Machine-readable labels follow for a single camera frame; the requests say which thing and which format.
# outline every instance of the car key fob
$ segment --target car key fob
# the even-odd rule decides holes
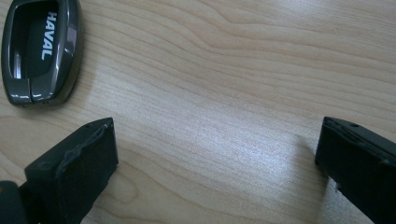
[[[13,105],[57,105],[68,97],[81,61],[78,0],[14,0],[3,32],[2,74]]]

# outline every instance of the haval logo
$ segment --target haval logo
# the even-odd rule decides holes
[[[43,52],[41,53],[41,60],[44,61],[46,55],[52,55],[52,43],[55,33],[56,12],[49,12],[47,17],[46,33],[44,33]]]

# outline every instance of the wood grain surface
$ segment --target wood grain surface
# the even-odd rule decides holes
[[[324,116],[396,141],[394,1],[80,3],[69,100],[23,110],[0,85],[0,179],[112,117],[120,165],[83,223],[371,223],[314,156]]]

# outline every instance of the light wood tabletop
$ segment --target light wood tabletop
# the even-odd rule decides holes
[[[83,223],[372,223],[314,157],[324,116],[396,142],[394,1],[80,3],[69,99],[25,110],[0,85],[0,179],[112,117],[120,164]]]

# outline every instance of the black device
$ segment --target black device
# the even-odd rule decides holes
[[[70,94],[82,56],[78,0],[14,0],[3,31],[2,74],[13,105],[57,105]]]
[[[374,223],[396,223],[395,143],[358,124],[324,118],[315,163]]]
[[[113,119],[82,126],[29,164],[19,188],[0,181],[0,223],[79,223],[118,163]]]

